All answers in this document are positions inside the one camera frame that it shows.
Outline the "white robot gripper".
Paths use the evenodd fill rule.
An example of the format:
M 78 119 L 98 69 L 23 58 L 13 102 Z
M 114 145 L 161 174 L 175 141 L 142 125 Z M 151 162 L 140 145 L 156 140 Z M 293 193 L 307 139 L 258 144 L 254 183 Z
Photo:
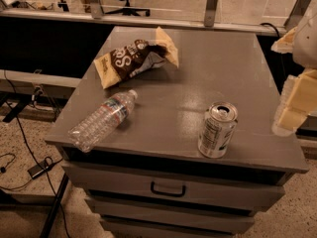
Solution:
M 297 28 L 289 30 L 270 49 L 279 54 L 293 52 L 293 60 L 306 67 L 298 76 L 287 77 L 273 118 L 272 132 L 287 137 L 317 109 L 317 3 L 308 8 Z

